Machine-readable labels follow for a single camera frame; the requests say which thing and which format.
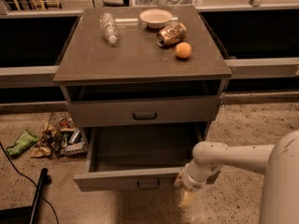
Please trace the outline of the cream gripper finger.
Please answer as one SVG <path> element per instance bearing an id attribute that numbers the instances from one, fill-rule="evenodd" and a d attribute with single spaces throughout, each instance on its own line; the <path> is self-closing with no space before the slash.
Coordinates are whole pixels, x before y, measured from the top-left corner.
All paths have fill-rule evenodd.
<path id="1" fill-rule="evenodd" d="M 195 191 L 188 191 L 182 185 L 181 173 L 175 179 L 174 186 L 179 189 L 179 208 L 189 207 L 195 198 Z"/>

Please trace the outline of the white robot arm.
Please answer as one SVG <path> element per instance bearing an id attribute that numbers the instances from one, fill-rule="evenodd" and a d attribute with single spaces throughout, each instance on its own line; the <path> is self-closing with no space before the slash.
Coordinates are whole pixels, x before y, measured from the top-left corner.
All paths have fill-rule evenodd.
<path id="1" fill-rule="evenodd" d="M 299 224 L 299 131 L 274 145 L 198 143 L 175 181 L 181 188 L 178 206 L 190 206 L 196 192 L 224 165 L 264 175 L 259 224 Z"/>

